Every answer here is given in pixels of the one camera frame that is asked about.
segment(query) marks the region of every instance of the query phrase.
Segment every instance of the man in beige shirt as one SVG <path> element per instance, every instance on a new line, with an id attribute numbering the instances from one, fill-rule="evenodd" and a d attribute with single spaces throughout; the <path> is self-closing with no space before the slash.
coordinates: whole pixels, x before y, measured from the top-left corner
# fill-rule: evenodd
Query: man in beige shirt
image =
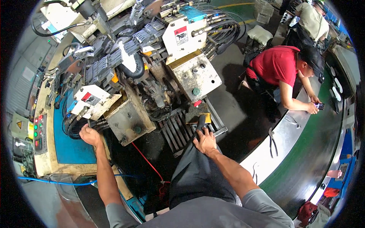
<path id="1" fill-rule="evenodd" d="M 329 24 L 323 18 L 325 14 L 320 1 L 314 1 L 313 5 L 302 3 L 297 6 L 295 15 L 300 17 L 300 20 L 290 29 L 284 45 L 302 49 L 304 45 L 314 46 L 318 40 L 326 39 Z"/>

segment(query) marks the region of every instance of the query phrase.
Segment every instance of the red button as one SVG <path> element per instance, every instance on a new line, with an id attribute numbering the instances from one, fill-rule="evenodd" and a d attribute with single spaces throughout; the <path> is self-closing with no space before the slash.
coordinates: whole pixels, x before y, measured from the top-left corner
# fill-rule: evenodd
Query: red button
<path id="1" fill-rule="evenodd" d="M 197 102 L 195 102 L 194 103 L 194 107 L 197 107 L 198 105 L 200 105 L 201 104 L 201 100 L 199 100 L 199 101 L 197 101 Z"/>

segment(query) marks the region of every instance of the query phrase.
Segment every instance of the red shirt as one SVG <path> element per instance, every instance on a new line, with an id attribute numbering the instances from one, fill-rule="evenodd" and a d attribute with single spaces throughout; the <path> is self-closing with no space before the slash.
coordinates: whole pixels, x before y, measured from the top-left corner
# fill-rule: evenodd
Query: red shirt
<path id="1" fill-rule="evenodd" d="M 277 46 L 267 49 L 251 60 L 250 66 L 267 83 L 279 85 L 279 80 L 291 87 L 294 86 L 296 70 L 296 51 L 292 46 Z M 256 79 L 256 74 L 250 68 L 246 70 L 250 78 Z"/>

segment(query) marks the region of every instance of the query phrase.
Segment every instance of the metal grate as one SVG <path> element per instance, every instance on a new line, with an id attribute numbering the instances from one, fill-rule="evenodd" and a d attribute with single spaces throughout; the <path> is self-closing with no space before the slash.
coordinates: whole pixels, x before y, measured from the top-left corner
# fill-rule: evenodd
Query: metal grate
<path id="1" fill-rule="evenodd" d="M 212 123 L 208 124 L 207 126 L 210 131 L 214 132 L 215 136 L 228 131 L 209 100 L 204 98 L 202 102 L 208 104 L 208 108 L 211 113 Z M 163 127 L 162 135 L 169 144 L 175 158 L 182 154 L 185 145 L 196 130 L 196 127 L 185 124 L 184 111 L 179 111 L 176 114 L 170 116 L 167 121 L 163 120 L 158 122 L 158 125 L 160 128 Z"/>

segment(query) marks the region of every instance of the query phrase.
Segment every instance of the hand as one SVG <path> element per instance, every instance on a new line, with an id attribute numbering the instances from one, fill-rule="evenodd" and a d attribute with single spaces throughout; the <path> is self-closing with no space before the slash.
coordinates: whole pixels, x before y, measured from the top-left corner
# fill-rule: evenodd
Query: hand
<path id="1" fill-rule="evenodd" d="M 95 147 L 104 146 L 100 134 L 96 130 L 89 128 L 89 124 L 85 124 L 81 128 L 79 135 L 83 141 L 90 145 Z"/>
<path id="2" fill-rule="evenodd" d="M 313 103 L 322 103 L 316 95 L 309 95 L 309 98 L 311 99 L 311 102 Z"/>
<path id="3" fill-rule="evenodd" d="M 199 135 L 200 142 L 194 138 L 193 143 L 200 152 L 209 156 L 212 151 L 217 149 L 217 143 L 215 142 L 215 136 L 213 135 L 213 132 L 209 132 L 206 127 L 203 128 L 203 131 L 205 134 L 203 134 L 203 132 L 200 130 L 196 130 Z"/>
<path id="4" fill-rule="evenodd" d="M 319 109 L 317 109 L 317 107 L 312 102 L 307 103 L 307 106 L 307 112 L 309 112 L 309 114 L 317 114 L 319 111 Z"/>

